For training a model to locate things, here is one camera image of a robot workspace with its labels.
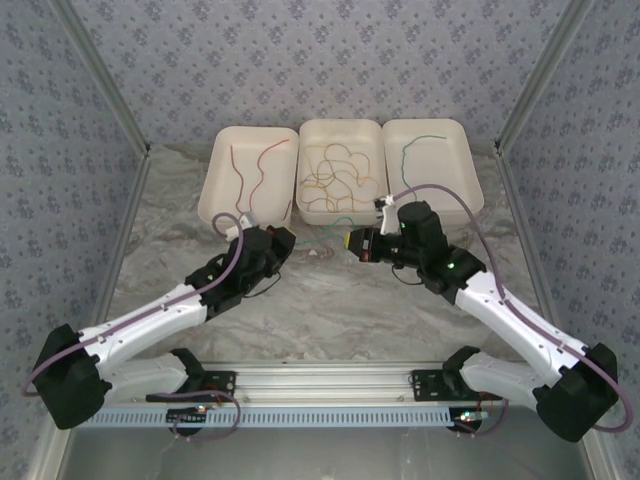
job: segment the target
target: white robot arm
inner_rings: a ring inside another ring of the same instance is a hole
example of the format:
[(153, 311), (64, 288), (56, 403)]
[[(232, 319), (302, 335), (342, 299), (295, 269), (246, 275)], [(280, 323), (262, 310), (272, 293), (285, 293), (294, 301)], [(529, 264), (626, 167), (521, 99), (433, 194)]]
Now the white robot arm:
[[(537, 411), (562, 438), (574, 442), (582, 438), (618, 400), (606, 379), (584, 362), (592, 362), (617, 381), (613, 352), (602, 344), (589, 348), (501, 287), (480, 260), (449, 245), (438, 215), (426, 202), (411, 202), (396, 211), (393, 201), (394, 197), (376, 201), (384, 215), (382, 228), (352, 231), (345, 240), (347, 248), (361, 262), (385, 261), (395, 268), (415, 269), (428, 290), (479, 319), (528, 364), (463, 347), (443, 365), (447, 385), (458, 392), (470, 389), (515, 401)], [(579, 352), (586, 360), (570, 352)]]
[(105, 403), (203, 390), (205, 372), (186, 349), (129, 360), (169, 335), (235, 307), (264, 278), (279, 275), (295, 235), (286, 228), (240, 225), (242, 235), (226, 254), (161, 298), (102, 325), (78, 332), (69, 325), (53, 330), (23, 393), (34, 395), (27, 391), (33, 383), (58, 428), (65, 429), (88, 420)]

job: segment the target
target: colored wire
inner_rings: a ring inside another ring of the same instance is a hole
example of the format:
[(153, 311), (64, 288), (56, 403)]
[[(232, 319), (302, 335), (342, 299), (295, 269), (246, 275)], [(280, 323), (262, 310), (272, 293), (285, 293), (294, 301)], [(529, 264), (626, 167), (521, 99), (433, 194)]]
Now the colored wire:
[(282, 221), (284, 222), (287, 219), (287, 215), (289, 215), (289, 209), (291, 208), (291, 200), (287, 204), (287, 209), (284, 211), (284, 215), (282, 216)]
[(260, 156), (258, 157), (258, 170), (260, 170), (260, 181), (258, 182), (258, 184), (254, 187), (253, 190), (251, 190), (251, 195), (249, 195), (249, 209), (253, 210), (253, 195), (256, 193), (256, 190), (258, 190), (258, 188), (260, 187), (260, 185), (262, 185), (262, 182), (264, 182), (264, 170), (262, 170), (262, 167), (260, 166), (260, 162), (262, 161), (262, 157), (264, 157), (264, 154), (267, 153), (269, 150), (271, 150), (272, 148), (276, 148), (278, 145), (282, 145), (283, 143), (287, 143), (289, 141), (288, 138), (284, 139), (284, 140), (280, 140), (278, 143), (274, 143), (273, 145), (265, 148), (262, 153), (260, 154)]
[(400, 283), (404, 283), (405, 285), (409, 285), (410, 287), (415, 287), (417, 285), (422, 285), (422, 281), (420, 282), (407, 282), (405, 280), (402, 280), (398, 274), (396, 273), (396, 266), (395, 265), (391, 265), (391, 273), (393, 274), (394, 277), (396, 277), (396, 279), (400, 282)]
[(507, 418), (508, 412), (509, 412), (509, 400), (505, 398), (502, 400), (502, 410), (500, 411), (500, 416), (498, 417), (498, 420), (496, 420), (496, 423), (494, 423), (491, 427), (489, 427), (487, 430), (483, 432), (476, 432), (472, 428), (469, 428), (468, 425), (465, 425), (464, 423), (456, 420), (454, 420), (453, 423), (455, 423), (459, 427), (462, 427), (466, 430), (471, 431), (471, 435), (474, 437), (486, 437), (491, 433), (495, 433), (496, 430), (498, 430), (502, 425), (504, 425), (504, 421)]
[(170, 300), (167, 300), (166, 302), (157, 305), (155, 307), (151, 307), (143, 312), (140, 312), (134, 316), (132, 316), (131, 318), (125, 320), (122, 323), (119, 323), (117, 325), (114, 325), (111, 328), (108, 328), (107, 330), (105, 330), (104, 332), (100, 333), (100, 335), (96, 335), (95, 337), (89, 338), (87, 340), (84, 340), (82, 342), (76, 343), (75, 345), (72, 345), (71, 347), (65, 348), (64, 350), (61, 350), (60, 352), (56, 353), (55, 355), (52, 355), (51, 357), (47, 358), (44, 362), (42, 362), (40, 365), (38, 365), (36, 368), (33, 369), (33, 371), (31, 372), (31, 374), (29, 375), (29, 377), (27, 378), (27, 380), (25, 381), (25, 383), (22, 385), (22, 388), (20, 389), (21, 393), (23, 396), (25, 397), (37, 397), (39, 396), (38, 392), (30, 392), (29, 391), (29, 386), (33, 383), (33, 381), (38, 378), (38, 376), (44, 372), (45, 370), (47, 370), (49, 367), (51, 367), (51, 365), (55, 364), (56, 362), (59, 362), (60, 360), (62, 360), (63, 358), (71, 355), (74, 352), (77, 352), (79, 350), (82, 350), (90, 345), (93, 345), (94, 343), (98, 342), (99, 338), (106, 338), (109, 335), (113, 335), (117, 332), (119, 332), (120, 330), (127, 328), (129, 325), (132, 325), (136, 322), (139, 322), (140, 320), (143, 320), (145, 318), (147, 318), (150, 315), (153, 315), (155, 313), (158, 313), (164, 309), (166, 309), (167, 307), (171, 307), (172, 305), (175, 305), (177, 303), (183, 302), (184, 300), (187, 300), (191, 297), (194, 297), (196, 295), (200, 295), (202, 293), (207, 292), (208, 290), (211, 290), (212, 288), (217, 287), (218, 285), (220, 285), (233, 271), (234, 268), (236, 268), (236, 265), (238, 264), (238, 261), (240, 260), (240, 254), (242, 253), (242, 247), (244, 245), (244, 233), (242, 231), (242, 225), (240, 225), (240, 222), (236, 219), (236, 217), (234, 217), (233, 215), (231, 215), (230, 213), (219, 213), (217, 214), (215, 217), (213, 217), (213, 220), (211, 221), (211, 224), (214, 228), (214, 230), (216, 232), (219, 232), (219, 230), (216, 227), (216, 222), (222, 218), (229, 218), (236, 227), (238, 227), (238, 231), (239, 231), (239, 236), (238, 236), (238, 244), (236, 246), (236, 251), (233, 254), (233, 257), (231, 258), (231, 262), (229, 262), (229, 265), (227, 266), (227, 268), (224, 270), (224, 272), (222, 272), (220, 274), (220, 276), (218, 278), (216, 278), (215, 280), (213, 280), (211, 283), (209, 283), (208, 285), (205, 285), (202, 288), (199, 288), (197, 290), (194, 290), (192, 292), (188, 292), (185, 293), (183, 295), (180, 295), (176, 298), (172, 298)]
[[(367, 172), (365, 176), (361, 176), (360, 171), (358, 169), (358, 167), (356, 165), (354, 165), (353, 162), (349, 161), (349, 160), (342, 160), (342, 159), (338, 159), (338, 158), (331, 158), (329, 157), (329, 150), (332, 147), (341, 147), (343, 148), (347, 154), (348, 154), (348, 158), (351, 159), (353, 157), (356, 156), (361, 156), (364, 157), (367, 161)], [(308, 150), (310, 148), (322, 148), (323, 153), (322, 153), (322, 160), (318, 163), (318, 165), (315, 167), (311, 162), (311, 158), (308, 154)], [(378, 183), (378, 181), (374, 178), (372, 178), (370, 176), (371, 173), (371, 159), (364, 153), (362, 152), (351, 152), (351, 150), (349, 149), (349, 147), (347, 147), (346, 145), (342, 144), (342, 143), (331, 143), (329, 145), (308, 145), (305, 147), (304, 151), (303, 151), (304, 156), (306, 157), (307, 160), (307, 164), (309, 165), (309, 169), (311, 170), (311, 173), (308, 174), (301, 182), (300, 182), (300, 186), (302, 187), (302, 191), (300, 193), (300, 202), (306, 204), (306, 208), (309, 211), (311, 205), (313, 205), (314, 203), (318, 202), (318, 201), (324, 201), (325, 204), (325, 210), (327, 210), (330, 213), (337, 213), (337, 212), (354, 212), (356, 211), (356, 206), (355, 203), (361, 203), (361, 204), (371, 204), (375, 198), (378, 195), (378, 192), (380, 190), (380, 184)], [(336, 168), (334, 167), (334, 164), (344, 164), (350, 168), (353, 169), (353, 171), (350, 170), (346, 170), (346, 169), (338, 169), (336, 170)], [(327, 166), (330, 170), (330, 172), (327, 173), (322, 173), (321, 170), (323, 169), (324, 166)], [(343, 180), (342, 178), (340, 178), (338, 176), (338, 174), (347, 174), (349, 175), (351, 178), (353, 178), (355, 180), (355, 184), (358, 188), (362, 188), (367, 181), (371, 181), (375, 184), (376, 186), (376, 191), (375, 191), (375, 195), (367, 200), (361, 200), (361, 199), (357, 199), (354, 197), (354, 193), (353, 193), (353, 188), (351, 188), (349, 186), (349, 184)], [(337, 197), (335, 195), (333, 195), (330, 191), (329, 188), (335, 183), (338, 182), (340, 184), (342, 184), (344, 186), (344, 188), (349, 192), (346, 195), (343, 195), (341, 197)], [(321, 192), (323, 192), (322, 196), (318, 197), (318, 198), (314, 198), (313, 200), (310, 201), (306, 201), (303, 199), (304, 194), (306, 191), (308, 190), (313, 190), (313, 189), (317, 189), (320, 190)], [(340, 207), (340, 202), (347, 200), (350, 201), (350, 207), (344, 207), (341, 208)]]
[(192, 436), (181, 435), (180, 433), (178, 433), (178, 424), (180, 423), (180, 420), (188, 416), (188, 415), (179, 415), (173, 421), (173, 426), (171, 427), (171, 431), (173, 432), (173, 435), (175, 436), (176, 439), (182, 439), (187, 442), (194, 442), (194, 443), (195, 442), (199, 442), (199, 443), (214, 442), (216, 440), (222, 440), (223, 438), (227, 438), (229, 435), (231, 435), (233, 432), (235, 432), (238, 429), (238, 425), (240, 424), (240, 419), (242, 418), (242, 408), (240, 407), (240, 403), (238, 402), (238, 400), (236, 400), (232, 395), (229, 395), (227, 392), (223, 392), (221, 390), (202, 390), (199, 392), (188, 392), (188, 393), (156, 393), (155, 394), (155, 396), (157, 397), (177, 398), (177, 399), (202, 397), (204, 395), (211, 395), (214, 397), (223, 397), (229, 400), (230, 402), (232, 402), (236, 407), (236, 418), (233, 421), (233, 424), (231, 425), (231, 427), (229, 427), (227, 430), (225, 430), (222, 433), (218, 433), (215, 435), (206, 435), (206, 436), (198, 435), (197, 437), (192, 437)]
[(271, 290), (273, 287), (276, 286), (276, 284), (282, 280), (282, 274), (280, 272), (278, 272), (276, 275), (278, 275), (278, 278), (276, 278), (276, 280), (271, 283), (268, 287), (263, 288), (262, 290), (260, 290), (258, 293), (253, 293), (251, 295), (245, 295), (244, 298), (255, 298), (255, 297), (259, 297), (260, 295), (262, 295), (263, 293), (267, 293), (269, 290)]
[[(409, 143), (407, 143), (404, 147), (402, 147), (402, 162), (400, 164), (400, 171), (402, 173), (402, 183), (404, 183), (405, 187), (407, 188), (411, 188), (411, 186), (407, 183), (407, 179), (404, 176), (404, 159), (407, 155), (407, 148), (409, 148), (411, 145), (413, 145), (415, 142), (417, 142), (418, 140), (422, 139), (422, 138), (439, 138), (441, 140), (446, 140), (447, 137), (441, 137), (440, 135), (420, 135), (419, 137), (414, 138), (413, 140), (411, 140)], [(416, 199), (416, 202), (418, 201), (418, 195), (416, 194), (416, 192), (413, 192), (413, 196)]]
[(580, 362), (582, 362), (591, 370), (593, 370), (598, 376), (600, 376), (600, 378), (602, 378), (616, 392), (616, 394), (622, 401), (622, 404), (624, 405), (624, 409), (626, 413), (625, 420), (620, 425), (617, 425), (615, 427), (601, 427), (599, 425), (595, 425), (593, 427), (594, 430), (598, 430), (600, 432), (607, 432), (607, 433), (620, 433), (627, 430), (633, 423), (633, 418), (634, 418), (633, 407), (631, 406), (631, 401), (629, 400), (629, 397), (627, 396), (625, 391), (622, 389), (622, 387), (620, 387), (618, 382), (616, 382), (613, 378), (611, 378), (611, 376), (607, 372), (605, 372), (602, 368), (600, 368), (598, 365), (596, 365), (593, 361), (591, 361), (589, 358), (584, 356), (582, 353), (564, 344), (562, 340), (557, 339), (552, 334), (548, 333), (545, 329), (539, 327), (534, 322), (529, 320), (529, 318), (525, 314), (523, 314), (513, 303), (511, 303), (511, 300), (507, 298), (507, 293), (504, 288), (502, 276), (498, 268), (498, 262), (496, 261), (493, 250), (489, 246), (487, 239), (482, 233), (482, 229), (480, 228), (478, 221), (473, 215), (473, 212), (471, 211), (469, 206), (465, 203), (465, 201), (462, 199), (462, 197), (460, 197), (460, 195), (458, 195), (456, 192), (454, 192), (450, 188), (444, 187), (442, 185), (437, 185), (434, 183), (425, 183), (422, 185), (416, 185), (415, 187), (411, 187), (405, 190), (404, 192), (400, 192), (397, 195), (394, 195), (393, 200), (398, 201), (402, 197), (409, 195), (410, 193), (415, 192), (416, 190), (422, 190), (425, 188), (433, 188), (436, 190), (441, 190), (443, 192), (446, 192), (449, 195), (451, 195), (453, 198), (455, 198), (456, 201), (462, 206), (467, 216), (469, 217), (469, 220), (471, 222), (471, 228), (473, 228), (473, 230), (476, 232), (476, 234), (478, 235), (478, 238), (480, 238), (480, 242), (482, 243), (482, 246), (487, 252), (487, 256), (489, 257), (489, 263), (491, 264), (491, 268), (493, 269), (493, 275), (496, 280), (496, 290), (498, 291), (500, 298), (502, 299), (504, 304), (507, 306), (507, 308), (511, 311), (511, 313), (513, 313), (522, 323), (524, 323), (527, 327), (529, 327), (531, 330), (536, 332), (538, 335), (540, 335), (541, 337), (551, 342), (560, 350), (566, 351), (570, 355), (574, 356)]
[[(476, 406), (476, 411), (479, 412), (482, 410), (482, 397), (488, 397), (489, 394), (487, 392), (480, 392), (480, 399), (478, 400), (478, 405)], [(489, 402), (491, 402), (491, 410), (489, 410), (489, 415), (493, 415), (494, 407), (493, 407), (493, 398), (487, 398)]]
[[(338, 223), (340, 223), (343, 220), (349, 220), (349, 223), (351, 223), (352, 227), (356, 226), (356, 223), (353, 221), (353, 219), (351, 217), (344, 216), (344, 217), (340, 217), (340, 218), (336, 219), (331, 225), (327, 225), (326, 227), (323, 227), (321, 232), (326, 233), (326, 232), (328, 232), (330, 230), (333, 230), (334, 228), (339, 226)], [(330, 234), (330, 235), (326, 235), (324, 237), (312, 238), (310, 240), (301, 240), (299, 242), (296, 242), (296, 245), (303, 245), (305, 243), (319, 243), (319, 242), (322, 242), (324, 240), (330, 240), (332, 238), (339, 238), (341, 240), (344, 240), (344, 237), (342, 237), (341, 235), (338, 235), (337, 233), (333, 233), (333, 234)]]
[[(488, 433), (488, 430), (485, 432), (480, 432), (480, 433), (476, 433), (474, 432), (473, 428), (471, 428), (469, 425), (465, 425), (463, 422), (459, 422), (459, 421), (455, 421), (453, 422), (456, 426), (462, 428), (463, 430), (468, 431), (469, 433), (463, 433), (461, 435), (463, 435), (464, 437), (468, 437), (468, 438), (476, 438), (476, 437), (483, 437), (483, 434)], [(526, 462), (523, 462), (522, 460), (520, 460), (519, 458), (517, 458), (516, 456), (514, 456), (511, 452), (510, 449), (503, 447), (502, 445), (500, 445), (498, 442), (495, 442), (489, 438), (483, 438), (482, 441), (487, 442), (491, 445), (493, 445), (494, 447), (498, 448), (499, 450), (502, 451), (502, 453), (505, 455), (505, 457), (507, 458), (511, 458), (514, 462), (516, 462), (517, 464), (519, 464), (522, 468), (524, 468), (525, 470), (527, 470), (529, 473), (531, 473), (535, 478), (539, 478), (539, 479), (544, 479), (547, 478), (545, 475), (540, 474), (540, 472), (538, 472), (536, 469), (534, 469), (533, 467), (530, 467)]]
[(240, 177), (240, 192), (238, 193), (238, 199), (236, 200), (236, 210), (240, 215), (242, 215), (242, 212), (240, 211), (240, 200), (242, 199), (242, 192), (244, 191), (244, 177), (240, 173), (240, 170), (236, 168), (236, 162), (233, 158), (233, 145), (229, 145), (229, 150), (231, 151), (231, 166)]

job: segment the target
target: marble surface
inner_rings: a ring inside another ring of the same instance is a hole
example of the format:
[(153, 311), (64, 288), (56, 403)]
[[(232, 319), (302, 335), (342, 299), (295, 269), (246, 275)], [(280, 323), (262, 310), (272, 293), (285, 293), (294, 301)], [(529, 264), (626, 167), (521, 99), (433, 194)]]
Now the marble surface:
[[(153, 300), (227, 245), (197, 216), (211, 146), (154, 146), (145, 191), (118, 279), (109, 318)], [(485, 195), (479, 221), (495, 249), (506, 285), (537, 308), (497, 166), (475, 157)], [(299, 240), (321, 236), (293, 211)], [(339, 227), (336, 233), (345, 233)], [(486, 260), (470, 229), (448, 229), (451, 243)], [(408, 280), (410, 271), (399, 274)], [(478, 320), (425, 288), (398, 282), (387, 264), (358, 263), (339, 239), (296, 246), (282, 280), (205, 325), (179, 332), (144, 352), (187, 347), (207, 360), (441, 361), (463, 345), (507, 358), (517, 354)]]

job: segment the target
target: floral pattern wall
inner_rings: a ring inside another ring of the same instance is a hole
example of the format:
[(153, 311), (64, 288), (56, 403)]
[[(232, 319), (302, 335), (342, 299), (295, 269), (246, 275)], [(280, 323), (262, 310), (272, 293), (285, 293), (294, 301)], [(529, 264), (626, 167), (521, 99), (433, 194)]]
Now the floral pattern wall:
[(25, 473), (48, 332), (87, 324), (139, 164), (45, 0), (0, 2), (0, 478)]
[[(508, 159), (560, 317), (617, 353), (636, 412), (639, 130), (640, 4), (596, 2)], [(640, 478), (634, 427), (616, 440), (629, 478)]]
[(450, 117), (494, 139), (565, 0), (73, 0), (147, 140)]

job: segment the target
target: white plastic tray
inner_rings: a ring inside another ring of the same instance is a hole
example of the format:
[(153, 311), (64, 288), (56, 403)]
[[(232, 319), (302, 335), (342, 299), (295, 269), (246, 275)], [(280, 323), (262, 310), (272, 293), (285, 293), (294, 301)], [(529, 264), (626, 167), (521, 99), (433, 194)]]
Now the white plastic tray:
[[(384, 124), (382, 133), (392, 194), (406, 190), (407, 184), (435, 183), (455, 191), (473, 213), (482, 209), (484, 196), (462, 125), (449, 119), (391, 120)], [(429, 203), (443, 225), (468, 223), (465, 211), (446, 192), (424, 189), (416, 195)], [(409, 194), (398, 205), (415, 200)]]
[(371, 120), (309, 120), (300, 128), (296, 204), (303, 220), (329, 225), (348, 216), (376, 222), (374, 199), (387, 195), (380, 125)]
[[(221, 130), (213, 145), (198, 216), (210, 223), (221, 212), (239, 217), (240, 212), (251, 210), (263, 226), (288, 227), (297, 156), (298, 134), (290, 128), (227, 127)], [(224, 228), (232, 224), (221, 219), (218, 225)]]

